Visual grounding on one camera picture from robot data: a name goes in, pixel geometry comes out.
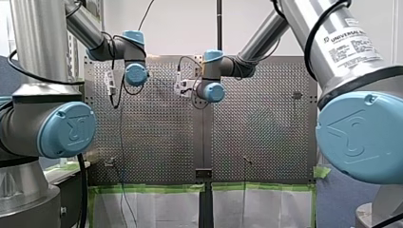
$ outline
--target black cable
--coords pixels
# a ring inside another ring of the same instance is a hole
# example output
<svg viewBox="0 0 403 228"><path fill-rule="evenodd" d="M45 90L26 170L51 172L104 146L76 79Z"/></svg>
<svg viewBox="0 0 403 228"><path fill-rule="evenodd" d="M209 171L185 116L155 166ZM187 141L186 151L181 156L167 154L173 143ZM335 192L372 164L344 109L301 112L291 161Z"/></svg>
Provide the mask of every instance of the black cable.
<svg viewBox="0 0 403 228"><path fill-rule="evenodd" d="M67 15L66 15L66 19L68 19L70 16L72 16L76 11L78 11L80 9L80 7L83 5L82 1L75 1L75 3L78 3L77 7L74 8L72 11L70 11Z"/></svg>
<svg viewBox="0 0 403 228"><path fill-rule="evenodd" d="M281 11L281 10L279 9L279 7L278 7L278 0L272 0L272 2L273 2L273 6L274 6L274 8L275 8L276 13L277 13L280 17L282 17L282 18L285 19L284 13L282 13L282 11Z"/></svg>
<svg viewBox="0 0 403 228"><path fill-rule="evenodd" d="M392 224L392 223L395 223L395 222L397 222L397 221L400 221L400 220L402 220L402 219L403 219L403 213L402 213L402 214L399 214L399 215L397 215L397 216L395 216L395 217L386 219L386 220L380 222L379 224L377 224L376 226L373 226L373 228L383 228L383 227L386 227L386 226L388 226L388 225L390 225L390 224Z"/></svg>
<svg viewBox="0 0 403 228"><path fill-rule="evenodd" d="M123 125L123 118L124 118L124 107L121 106L121 116L120 116L120 121L119 121L119 135L120 135L120 142L121 142L121 150L122 150L122 181L121 181L121 186L122 186L122 191L123 191L123 196L125 197L125 202L128 206L128 209L130 210L130 214L133 217L134 223L136 224L137 227L137 220L136 217L134 216L133 210L130 206L130 203L128 202L126 193L125 193L125 146L124 146L124 136L123 136L123 130L122 130L122 125Z"/></svg>
<svg viewBox="0 0 403 228"><path fill-rule="evenodd" d="M123 92L124 84L125 84L125 75L122 76L121 87L119 88L118 103L115 104L115 102L113 101L113 95L109 96L109 100L110 100L110 103L113 106L113 109L118 109L119 105L121 104L122 92Z"/></svg>
<svg viewBox="0 0 403 228"><path fill-rule="evenodd" d="M137 92L130 92L128 89L127 89L127 87L126 87L126 85L125 85L125 82L122 82L123 84L124 84L124 89L125 89L125 92L128 94L128 95L130 95L130 96L136 96L136 95L139 95L142 91L143 91L143 89L144 89L144 85L142 85L142 87L140 87L140 89L137 91Z"/></svg>
<svg viewBox="0 0 403 228"><path fill-rule="evenodd" d="M151 0L150 4L148 5L147 11L145 12L145 14L144 14L144 16L143 16L143 19L142 19L142 22L141 22L140 25L139 25L139 30L142 29L143 22L144 22L145 18L147 17L147 14L148 14L148 12L150 11L151 6L152 6L152 4L154 3L154 1L155 1L155 0Z"/></svg>
<svg viewBox="0 0 403 228"><path fill-rule="evenodd" d="M346 7L348 8L352 5L352 0L338 0L337 2L333 3L332 6L330 6L327 10L323 11L323 13L319 16L319 18L317 19L317 22L312 27L312 29L308 35L308 39L306 41L305 50L304 50L304 61L305 61L305 66L308 70L309 75L311 75L311 77L315 81L317 80L317 77L315 76L315 73L312 70L312 65L311 65L311 49L312 49L312 45L314 44L314 41L315 41L315 36L317 35L319 28L329 18L329 16L333 12L338 10L343 4L347 4Z"/></svg>
<svg viewBox="0 0 403 228"><path fill-rule="evenodd" d="M199 64L196 60L190 58L189 56L183 55L183 56L181 56L181 58L179 59L179 62L178 62L178 71L181 71L181 63L182 63L183 59L188 59L188 60L192 61L193 63L195 63L198 67L202 68L202 65Z"/></svg>
<svg viewBox="0 0 403 228"><path fill-rule="evenodd" d="M81 217L80 217L80 228L86 227L86 210L88 206L88 186L86 183L86 164L84 163L84 158L82 154L77 155L78 164L80 165L81 171Z"/></svg>
<svg viewBox="0 0 403 228"><path fill-rule="evenodd" d="M60 81L56 81L56 80L51 80L51 79L47 79L44 77L40 77L36 74L30 73L24 69L22 69L21 67L17 66L13 61L12 61L12 57L14 57L17 54L17 50L14 50L9 57L7 58L7 62L9 63L10 67L12 67L13 69L17 70L18 72L36 79L38 81L41 81L43 83L50 83L50 84L58 84L58 85L65 85L65 86L81 86L83 85L85 82L74 82L74 83L69 83L69 82L60 82Z"/></svg>

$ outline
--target perforated metal panel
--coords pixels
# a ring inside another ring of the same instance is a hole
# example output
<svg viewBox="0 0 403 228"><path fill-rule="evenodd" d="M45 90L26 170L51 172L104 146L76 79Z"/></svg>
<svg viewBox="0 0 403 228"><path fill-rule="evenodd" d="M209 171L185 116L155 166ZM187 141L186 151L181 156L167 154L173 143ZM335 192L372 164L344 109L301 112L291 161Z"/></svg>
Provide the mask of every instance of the perforated metal panel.
<svg viewBox="0 0 403 228"><path fill-rule="evenodd" d="M95 143L99 162L89 173L92 184L117 182L121 177L126 182L140 183L194 182L193 109L189 101L173 93L177 63L176 57L148 59L147 67L152 74L144 90L137 96L124 93L121 107L116 110L106 96L103 83L110 63L93 64L93 71L88 73L94 75L95 82L93 108L98 119ZM182 67L183 77L192 73L190 64ZM120 84L122 77L117 78ZM115 167L106 167L105 162L111 158L116 161ZM121 173L123 161L124 174Z"/></svg>
<svg viewBox="0 0 403 228"><path fill-rule="evenodd" d="M252 79L222 83L226 97L214 105L213 181L308 182L317 86L303 59L273 57Z"/></svg>
<svg viewBox="0 0 403 228"><path fill-rule="evenodd" d="M86 100L98 118L99 162L90 169L91 184L121 177L133 183L187 183L196 181L195 168L210 167L213 181L306 183L312 178L317 85L301 57L270 58L252 79L224 78L224 101L204 111L174 94L178 60L148 59L152 76L144 91L124 96L124 150L121 112L111 107L103 83L110 63L87 62ZM193 70L193 64L182 67L183 78ZM115 167L106 167L111 158ZM118 175L123 161L125 174Z"/></svg>

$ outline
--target electrical wire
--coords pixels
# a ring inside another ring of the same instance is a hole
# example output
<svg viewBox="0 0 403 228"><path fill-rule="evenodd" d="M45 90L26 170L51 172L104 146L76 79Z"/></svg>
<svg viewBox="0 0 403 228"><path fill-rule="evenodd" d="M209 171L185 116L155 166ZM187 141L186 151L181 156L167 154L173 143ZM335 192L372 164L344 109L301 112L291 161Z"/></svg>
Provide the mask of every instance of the electrical wire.
<svg viewBox="0 0 403 228"><path fill-rule="evenodd" d="M152 4L154 3L154 1L155 1L155 0L151 0L150 4L148 5L147 11L145 12L145 14L144 14L144 16L143 16L143 19L142 19L142 22L141 22L140 25L139 25L139 30L142 29L143 22L144 22L145 18L147 17L148 12L150 11L151 6L152 6Z"/></svg>
<svg viewBox="0 0 403 228"><path fill-rule="evenodd" d="M386 227L386 226L388 226L388 225L390 225L390 224L392 224L392 223L395 223L395 222L397 222L397 221L400 221L400 220L402 220L402 219L403 219L403 213L402 213L402 214L399 214L399 215L397 215L397 216L395 216L395 217L386 219L386 220L380 222L379 224L377 224L376 226L373 226L373 228L383 228L383 227Z"/></svg>
<svg viewBox="0 0 403 228"><path fill-rule="evenodd" d="M128 202L127 196L126 196L126 192L125 192L125 146L124 146L124 136L123 136L123 130L122 130L122 125L123 125L123 118L124 118L124 106L121 106L121 110L120 110L120 121L119 121L119 135L120 135L120 142L121 142L121 150L122 150L122 181L121 181L121 186L122 186L122 191L123 191L123 197L125 198L125 202L128 206L128 209L130 211L131 216L133 217L134 223L137 227L137 220L136 217L134 216L134 212L133 209L131 208L130 203ZM122 200L121 200L121 213L123 215L123 217L125 217L125 214L123 213L123 205L122 205Z"/></svg>
<svg viewBox="0 0 403 228"><path fill-rule="evenodd" d="M80 165L81 171L81 216L80 216L80 228L86 227L86 209L88 206L88 186L86 182L86 164L82 154L77 155L77 160Z"/></svg>
<svg viewBox="0 0 403 228"><path fill-rule="evenodd" d="M41 76L38 76L36 74L30 73L24 69L22 69L21 67L17 66L13 61L12 58L17 54L17 50L14 50L9 57L7 58L7 62L9 63L10 67L12 67L13 69L15 69L16 71L32 78L32 79L36 79L40 82L43 83L49 83L49 84L57 84L57 85L65 85L65 86L81 86L83 85L85 82L74 82L74 83L69 83L69 82L61 82L61 81L56 81L56 80L51 80L48 78L44 78Z"/></svg>
<svg viewBox="0 0 403 228"><path fill-rule="evenodd" d="M285 19L284 13L279 9L278 0L272 0L272 2L273 2L273 7L275 8L276 13L277 13L280 17L282 17L282 18Z"/></svg>
<svg viewBox="0 0 403 228"><path fill-rule="evenodd" d="M252 166L252 162L243 157L243 191L242 191L242 228L244 227L244 219L245 219L245 204L246 204L246 181L247 181L247 170Z"/></svg>
<svg viewBox="0 0 403 228"><path fill-rule="evenodd" d="M181 63L182 63L183 59L188 59L188 60L192 61L193 63L195 63L198 67L202 68L202 65L199 64L196 60L190 58L189 56L183 55L183 56L181 56L181 58L179 59L179 62L178 62L178 71L181 71Z"/></svg>
<svg viewBox="0 0 403 228"><path fill-rule="evenodd" d="M305 62L305 66L308 70L309 75L315 81L317 81L317 77L315 76L315 73L312 69L312 64L311 64L311 50L312 50L312 46L315 41L315 36L317 35L319 28L329 18L329 16L333 12L338 10L340 7L342 7L343 5L345 5L347 8L350 7L352 5L352 0L338 0L337 2L334 2L332 4L332 6L330 6L328 9L323 11L323 13L319 16L319 18L317 19L317 22L314 24L314 26L312 27L312 29L308 35L308 39L306 41L305 50L304 50L304 62Z"/></svg>
<svg viewBox="0 0 403 228"><path fill-rule="evenodd" d="M108 42L111 43L111 45L112 45L112 49L110 49L110 45L109 45L109 49L108 49L110 56L112 56L112 65L111 65L111 69L112 69L112 70L115 68L115 60L116 60L116 50L117 50L117 49L116 49L116 43L115 43L115 38L116 38L116 37L118 37L118 38L120 38L120 39L126 40L127 42L129 42L130 44L132 44L133 46L135 46L136 48L140 49L140 50L144 53L144 56L146 56L144 49L143 49L142 47L140 47L139 45L137 45L136 43L134 43L133 41L130 41L130 40L126 39L125 37L119 36L119 35L114 35L114 36L112 37L109 33L105 32L105 31L103 31L102 34L106 35L106 36L109 38ZM133 217L134 223L135 223L135 225L136 225L136 227L137 227L137 220L136 220L136 217L134 216L133 209L131 208L131 205L130 205L130 203L129 203L128 199L127 199L127 195L126 195L126 193L125 193L125 147L124 147L123 130L122 130L122 124L123 124L123 108L124 108L124 106L123 106L123 105L120 106L121 102L123 102L123 100L124 100L124 98L125 98L125 97L123 97L123 89L125 89L125 92L126 92L128 95L130 95L130 96L135 96L135 95L140 94L140 93L143 91L144 86L142 85L142 87L140 88L140 90L137 91L137 92L135 92L135 93L132 93L132 92L128 91L127 87L125 86L125 75L123 75L123 76L122 76L122 80L121 80L121 86L120 86L120 89L119 89L118 103L117 103L117 104L114 104L113 95L110 95L110 96L109 96L109 100L110 100L110 103L112 104L113 108L114 108L114 109L118 109L118 108L120 107L120 115L121 115L121 116L120 116L120 120L119 120L119 135L120 135L120 143L121 143L121 150L122 150L122 164L123 164L122 173L121 173L121 175L120 175L120 176L121 176L121 186L122 186L122 191L123 191L123 193L122 193L122 195L121 195L121 203L120 203L120 206L121 206L121 214L122 214L122 216L123 216L123 218L124 218L125 227L127 227L127 222L126 222L126 220L125 220L125 214L124 214L124 211L123 211L123 198L125 198L125 202L126 202L126 204L127 204L127 206L128 206L128 209L129 209L129 211L130 211L130 214L131 214L131 216Z"/></svg>
<svg viewBox="0 0 403 228"><path fill-rule="evenodd" d="M82 1L75 1L74 3L78 3L77 7L74 8L72 11L70 11L67 15L66 15L66 19L68 19L70 16L72 16L76 11L78 11L80 9L80 7L83 5Z"/></svg>

